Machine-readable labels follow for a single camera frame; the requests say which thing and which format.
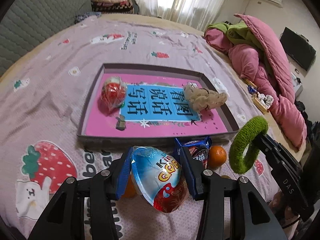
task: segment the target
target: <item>black television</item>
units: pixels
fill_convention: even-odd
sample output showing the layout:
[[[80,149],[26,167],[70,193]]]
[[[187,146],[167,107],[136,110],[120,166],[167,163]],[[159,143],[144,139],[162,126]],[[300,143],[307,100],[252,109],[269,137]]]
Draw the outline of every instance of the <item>black television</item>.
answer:
[[[285,28],[280,42],[288,54],[303,69],[308,70],[316,56],[316,50],[299,34]]]

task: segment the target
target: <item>pink blanket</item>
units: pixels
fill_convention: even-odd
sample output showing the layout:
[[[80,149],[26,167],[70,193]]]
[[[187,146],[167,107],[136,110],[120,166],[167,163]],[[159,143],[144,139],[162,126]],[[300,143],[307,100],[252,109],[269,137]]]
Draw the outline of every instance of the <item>pink blanket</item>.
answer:
[[[227,43],[223,32],[214,29],[205,34],[207,43],[223,53],[228,53],[233,68],[241,78],[247,78],[258,87],[258,91],[271,95],[274,102],[270,108],[276,122],[295,147],[300,148],[307,136],[307,127],[301,113],[294,105],[294,91],[290,77],[289,62],[284,49],[273,30],[259,19],[235,14],[244,20],[254,36],[264,48],[265,55],[274,72],[274,77],[267,75],[258,52],[249,45],[234,47]]]

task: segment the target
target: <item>bed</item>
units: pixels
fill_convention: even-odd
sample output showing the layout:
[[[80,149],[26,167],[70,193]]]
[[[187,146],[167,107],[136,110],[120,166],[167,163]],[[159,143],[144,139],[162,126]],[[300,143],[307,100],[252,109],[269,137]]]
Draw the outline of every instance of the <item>bed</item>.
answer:
[[[129,44],[128,49],[121,50],[123,41],[90,43],[96,36],[106,33],[127,36],[128,31],[137,33],[136,45]],[[226,104],[239,127],[253,116],[262,115],[253,105],[246,84],[232,69],[228,57],[209,47],[202,36],[202,32],[189,26],[159,18],[103,15],[100,18],[87,18],[57,33],[12,65],[0,79],[0,174],[1,188],[6,189],[0,191],[0,215],[4,222],[28,237],[49,194],[53,194],[60,183],[54,170],[47,176],[51,180],[44,179],[41,183],[30,176],[33,171],[25,166],[30,158],[23,157],[31,155],[29,146],[35,149],[45,148],[46,145],[52,147],[61,154],[67,167],[70,166],[68,168],[74,168],[68,174],[76,173],[77,179],[89,177],[108,167],[111,160],[120,157],[121,148],[111,152],[107,148],[86,149],[76,137],[85,98],[102,63],[164,65],[199,71],[210,80],[218,77],[228,88],[230,97]],[[152,51],[166,53],[169,58],[154,57]],[[306,143],[300,150],[296,149],[282,134],[271,114],[267,113],[264,117],[269,124],[268,134],[300,160]],[[219,144],[228,151],[231,142]],[[278,186],[262,153],[258,160],[263,167],[262,172],[253,167],[245,175],[262,197],[271,201]],[[232,179],[239,177],[228,162],[215,171]],[[166,215],[153,209],[139,196],[121,199],[113,205],[116,228],[121,239],[196,238],[202,202],[195,202],[191,197],[181,210]],[[230,225],[229,209],[226,199],[226,238]],[[88,222],[85,224],[86,237],[89,239]]]

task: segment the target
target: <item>silver bolt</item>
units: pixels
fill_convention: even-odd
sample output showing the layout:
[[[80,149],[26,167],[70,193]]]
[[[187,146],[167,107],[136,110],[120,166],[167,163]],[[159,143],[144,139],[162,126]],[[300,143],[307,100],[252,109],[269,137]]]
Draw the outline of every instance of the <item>silver bolt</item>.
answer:
[[[102,176],[108,176],[110,174],[110,171],[109,170],[103,170],[101,171],[101,175]]]
[[[211,176],[213,174],[213,172],[211,170],[204,170],[203,174],[206,176]]]
[[[242,176],[242,177],[240,177],[240,181],[242,183],[247,183],[249,181],[249,179],[247,177],[245,177],[245,176]]]
[[[67,178],[67,183],[68,184],[72,184],[72,183],[74,183],[75,182],[75,178],[74,177],[69,177],[69,178]]]

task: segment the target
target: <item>green fuzzy ring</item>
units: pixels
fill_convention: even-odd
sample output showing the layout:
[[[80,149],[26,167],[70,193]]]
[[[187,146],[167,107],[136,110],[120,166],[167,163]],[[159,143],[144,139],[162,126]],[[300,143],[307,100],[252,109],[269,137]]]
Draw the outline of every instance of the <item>green fuzzy ring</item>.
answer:
[[[267,131],[268,122],[262,116],[253,117],[240,129],[229,151],[229,163],[235,173],[244,174],[251,169],[259,154],[259,149],[251,142],[259,133],[266,134]],[[249,143],[243,158],[244,149]]]

